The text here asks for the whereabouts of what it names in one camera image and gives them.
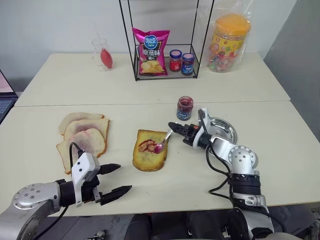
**metal spoon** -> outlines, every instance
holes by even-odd
[[[170,130],[166,133],[166,135],[165,135],[164,139],[162,140],[162,142],[159,142],[157,145],[155,145],[155,147],[154,147],[154,153],[159,154],[159,153],[161,153],[161,152],[165,149],[166,140],[170,137],[170,135],[171,135],[172,133],[173,133],[173,130],[170,129]]]

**orange lid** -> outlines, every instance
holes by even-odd
[[[251,23],[240,14],[227,14],[215,21],[216,31],[230,36],[244,36],[251,29]]]

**potato chip bag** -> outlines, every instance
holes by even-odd
[[[167,76],[165,66],[164,48],[166,46],[169,30],[143,32],[132,28],[133,34],[139,42],[139,74],[152,74]]]

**blue jar lid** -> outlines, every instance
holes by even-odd
[[[178,49],[174,49],[170,51],[170,57],[173,59],[179,59],[181,58],[181,55],[182,55],[182,51]]]
[[[187,62],[191,62],[195,59],[195,56],[192,53],[185,53],[182,55],[182,59]]]

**silver plate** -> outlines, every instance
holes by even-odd
[[[238,136],[235,128],[227,121],[218,117],[209,117],[210,128],[208,128],[208,133],[213,136],[218,136],[229,142],[236,144]]]

